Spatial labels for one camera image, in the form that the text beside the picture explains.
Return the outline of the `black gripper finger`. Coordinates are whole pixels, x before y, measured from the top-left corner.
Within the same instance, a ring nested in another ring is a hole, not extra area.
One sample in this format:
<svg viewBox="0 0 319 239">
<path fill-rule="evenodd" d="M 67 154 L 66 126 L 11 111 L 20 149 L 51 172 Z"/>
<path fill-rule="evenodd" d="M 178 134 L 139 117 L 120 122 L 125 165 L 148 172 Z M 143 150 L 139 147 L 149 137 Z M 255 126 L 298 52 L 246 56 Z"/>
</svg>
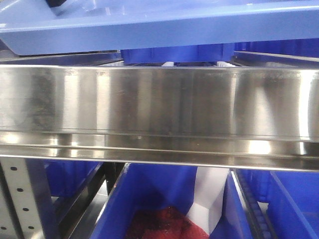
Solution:
<svg viewBox="0 0 319 239">
<path fill-rule="evenodd" d="M 58 7 L 61 6 L 66 0 L 46 0 L 49 7 Z"/>
</svg>

